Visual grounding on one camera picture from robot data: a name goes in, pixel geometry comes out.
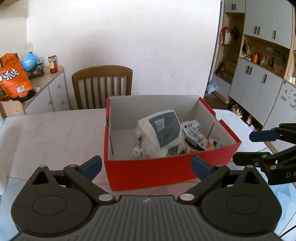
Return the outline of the bag of cotton swabs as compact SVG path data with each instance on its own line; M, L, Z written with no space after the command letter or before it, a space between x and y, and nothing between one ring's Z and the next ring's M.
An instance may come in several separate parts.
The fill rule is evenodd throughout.
M132 155L135 159L147 158L147 137L145 134L137 131L137 142L133 148Z

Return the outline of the blue globe ball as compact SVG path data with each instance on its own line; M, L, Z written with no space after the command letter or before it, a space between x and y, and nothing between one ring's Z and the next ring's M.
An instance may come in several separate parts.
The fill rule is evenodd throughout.
M27 54L27 56L25 56L22 60L21 60L21 65L22 68L25 71L31 71L34 70L34 68L36 67L38 63L38 58L35 54L33 54L32 52L30 52L29 54Z

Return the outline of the red sauce jar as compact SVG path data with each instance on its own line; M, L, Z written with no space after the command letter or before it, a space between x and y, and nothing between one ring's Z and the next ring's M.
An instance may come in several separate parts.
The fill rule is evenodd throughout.
M58 72L58 61L57 61L57 56L53 55L53 56L49 56L48 57L48 61L49 61L49 69L50 69L50 73L56 73Z

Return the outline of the wooden chair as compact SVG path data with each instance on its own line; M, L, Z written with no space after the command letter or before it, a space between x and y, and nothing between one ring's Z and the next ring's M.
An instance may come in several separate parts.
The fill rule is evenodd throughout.
M104 108L111 96L131 95L133 70L118 65L89 67L72 74L78 109Z

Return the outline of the blue soda biscuit packet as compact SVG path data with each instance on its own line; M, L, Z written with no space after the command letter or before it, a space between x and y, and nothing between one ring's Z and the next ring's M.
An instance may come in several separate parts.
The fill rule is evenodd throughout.
M219 141L215 140L214 138L210 138L209 142L215 149L218 149L221 147L221 143Z

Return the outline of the white pack with dark label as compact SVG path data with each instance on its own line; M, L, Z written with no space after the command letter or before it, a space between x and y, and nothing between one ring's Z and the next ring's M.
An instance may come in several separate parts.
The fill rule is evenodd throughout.
M147 137L147 159L177 156L187 148L174 110L161 111L140 119L137 131Z

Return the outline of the orange snack bag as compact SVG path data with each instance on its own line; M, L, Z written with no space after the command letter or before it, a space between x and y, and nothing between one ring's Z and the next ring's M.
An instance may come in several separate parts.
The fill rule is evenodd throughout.
M16 53L1 57L1 88L11 100L20 102L28 101L36 94Z

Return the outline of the wood and grey wall cabinet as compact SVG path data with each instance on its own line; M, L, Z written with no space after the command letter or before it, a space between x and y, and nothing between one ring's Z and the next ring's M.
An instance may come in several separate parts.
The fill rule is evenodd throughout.
M295 122L295 1L222 1L208 89L252 130Z

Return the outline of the red cardboard box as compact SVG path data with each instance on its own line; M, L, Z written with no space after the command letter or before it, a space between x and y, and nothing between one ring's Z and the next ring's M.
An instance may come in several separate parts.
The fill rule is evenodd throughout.
M185 182L196 178L191 170L193 154L136 160L138 120L160 111L173 110L180 122L197 120L205 137L221 143L197 156L208 163L228 164L241 140L216 113L196 95L112 96L106 102L104 165L111 190L127 191Z

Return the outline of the white side cabinet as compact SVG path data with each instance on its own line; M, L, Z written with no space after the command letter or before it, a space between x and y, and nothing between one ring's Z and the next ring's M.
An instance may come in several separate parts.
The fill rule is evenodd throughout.
M19 101L2 101L1 115L3 118L23 114L47 113L70 110L64 68L58 67L58 72L51 74L46 68L45 75L31 80L36 90L35 96L23 103Z

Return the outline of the white black text sachet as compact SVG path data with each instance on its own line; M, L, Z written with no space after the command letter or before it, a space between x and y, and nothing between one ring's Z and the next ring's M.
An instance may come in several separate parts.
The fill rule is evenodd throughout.
M208 140L200 132L201 125L197 120L184 121L181 123L185 140L198 151L207 151Z

